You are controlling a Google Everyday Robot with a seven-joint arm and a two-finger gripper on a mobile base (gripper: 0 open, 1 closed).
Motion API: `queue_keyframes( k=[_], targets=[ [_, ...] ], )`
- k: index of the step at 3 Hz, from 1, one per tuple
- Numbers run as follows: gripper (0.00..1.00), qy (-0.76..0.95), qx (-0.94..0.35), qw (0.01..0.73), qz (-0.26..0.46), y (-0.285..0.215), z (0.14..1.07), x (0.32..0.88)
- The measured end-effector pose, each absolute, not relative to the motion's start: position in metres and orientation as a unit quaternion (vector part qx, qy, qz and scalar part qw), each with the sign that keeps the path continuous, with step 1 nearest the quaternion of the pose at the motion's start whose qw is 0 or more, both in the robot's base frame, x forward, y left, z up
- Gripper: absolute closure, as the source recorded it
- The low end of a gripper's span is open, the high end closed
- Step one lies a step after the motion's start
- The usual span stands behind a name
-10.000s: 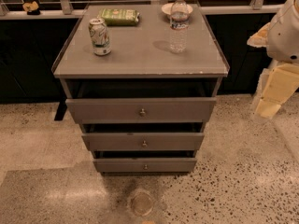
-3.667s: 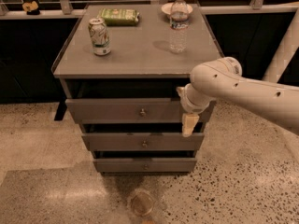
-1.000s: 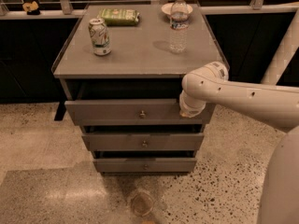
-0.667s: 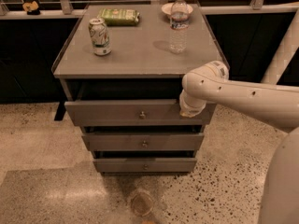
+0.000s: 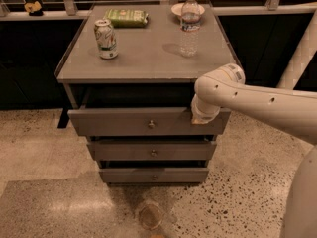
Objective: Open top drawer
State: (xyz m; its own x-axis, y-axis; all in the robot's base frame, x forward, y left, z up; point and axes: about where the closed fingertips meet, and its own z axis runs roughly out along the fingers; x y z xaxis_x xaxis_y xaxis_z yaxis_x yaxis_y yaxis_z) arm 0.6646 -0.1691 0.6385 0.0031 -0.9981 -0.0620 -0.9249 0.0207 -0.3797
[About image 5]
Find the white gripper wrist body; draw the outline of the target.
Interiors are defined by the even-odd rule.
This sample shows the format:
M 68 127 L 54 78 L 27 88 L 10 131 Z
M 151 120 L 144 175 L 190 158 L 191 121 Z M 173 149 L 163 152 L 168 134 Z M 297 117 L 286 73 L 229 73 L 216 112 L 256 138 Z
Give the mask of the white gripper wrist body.
M 220 112 L 220 108 L 206 103 L 198 98 L 197 95 L 194 95 L 191 101 L 191 112 L 192 118 L 202 119 L 205 123 L 209 123 L 217 117 Z

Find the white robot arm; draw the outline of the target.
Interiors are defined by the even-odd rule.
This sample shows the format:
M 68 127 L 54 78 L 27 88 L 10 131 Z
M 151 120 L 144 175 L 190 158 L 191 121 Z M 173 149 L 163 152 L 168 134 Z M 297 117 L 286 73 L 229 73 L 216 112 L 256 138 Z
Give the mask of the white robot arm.
M 228 63 L 196 80 L 191 102 L 194 124 L 214 120 L 225 107 L 313 146 L 292 181 L 280 238 L 317 238 L 317 94 L 294 88 L 316 53 L 316 25 L 314 15 L 277 88 L 246 85 L 243 70 Z

